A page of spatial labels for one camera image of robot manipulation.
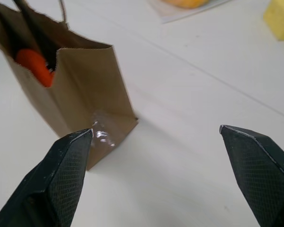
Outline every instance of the white surface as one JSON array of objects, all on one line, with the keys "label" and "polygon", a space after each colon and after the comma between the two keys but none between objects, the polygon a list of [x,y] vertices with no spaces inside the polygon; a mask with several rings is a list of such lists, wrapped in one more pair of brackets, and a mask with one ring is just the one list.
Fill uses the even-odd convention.
[{"label": "white surface", "polygon": [[[66,1],[70,27],[115,45],[141,121],[87,173],[72,226],[257,227],[219,126],[284,149],[284,43],[261,21],[266,3],[234,0],[161,25],[143,0],[80,1]],[[29,2],[61,18],[58,3]],[[0,209],[56,139],[0,53]]]},{"label": "white surface", "polygon": [[148,0],[148,2],[153,6],[153,8],[157,11],[158,15],[161,17],[163,23],[182,19],[184,17],[191,16],[205,10],[209,10],[228,1],[230,0],[210,0],[205,5],[197,7],[195,9],[185,9],[168,4],[166,2],[163,2],[162,0]]}]

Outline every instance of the orange object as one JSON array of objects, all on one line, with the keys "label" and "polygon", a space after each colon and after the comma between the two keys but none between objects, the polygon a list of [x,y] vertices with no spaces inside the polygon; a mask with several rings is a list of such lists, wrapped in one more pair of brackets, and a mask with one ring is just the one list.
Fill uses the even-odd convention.
[{"label": "orange object", "polygon": [[208,0],[163,0],[175,6],[183,7],[183,8],[197,8],[199,6],[204,5],[208,2]]},{"label": "orange object", "polygon": [[52,85],[54,72],[48,70],[44,57],[36,51],[31,49],[18,51],[16,62],[29,69],[44,87],[50,87]]}]

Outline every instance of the brown paper bag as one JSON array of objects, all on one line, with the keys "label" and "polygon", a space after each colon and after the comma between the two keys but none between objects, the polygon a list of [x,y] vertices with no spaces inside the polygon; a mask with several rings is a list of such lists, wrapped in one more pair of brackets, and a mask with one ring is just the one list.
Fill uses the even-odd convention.
[{"label": "brown paper bag", "polygon": [[[21,13],[2,4],[0,12],[18,35],[33,50],[40,52]],[[55,22],[32,9],[31,13],[46,35],[61,47],[56,53],[53,85],[43,87],[28,69],[15,63],[9,52],[9,38],[1,22],[0,49],[29,101],[60,137],[92,128],[98,121],[97,113],[104,113],[101,119],[106,119],[105,130],[114,142],[109,148],[95,146],[91,149],[87,166],[90,169],[137,124],[114,49],[111,45],[94,42],[69,31],[65,21]]]}]

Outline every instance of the white paper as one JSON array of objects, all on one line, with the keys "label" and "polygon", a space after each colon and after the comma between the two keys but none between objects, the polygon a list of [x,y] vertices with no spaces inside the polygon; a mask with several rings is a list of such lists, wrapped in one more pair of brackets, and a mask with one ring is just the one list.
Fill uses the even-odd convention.
[{"label": "white paper", "polygon": [[165,3],[162,0],[148,0],[148,1],[155,8],[157,13],[161,17],[162,22],[167,23],[216,7],[231,0],[210,0],[207,4],[195,9],[184,9],[176,7],[168,3]]}]

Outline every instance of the yellow object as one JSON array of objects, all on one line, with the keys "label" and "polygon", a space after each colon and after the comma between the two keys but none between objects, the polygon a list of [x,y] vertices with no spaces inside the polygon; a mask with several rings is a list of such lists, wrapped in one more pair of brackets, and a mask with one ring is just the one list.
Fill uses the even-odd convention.
[{"label": "yellow object", "polygon": [[264,14],[264,20],[278,40],[284,40],[284,0],[272,0]]},{"label": "yellow object", "polygon": [[163,0],[163,1],[183,8],[197,8],[208,2],[208,0]]}]

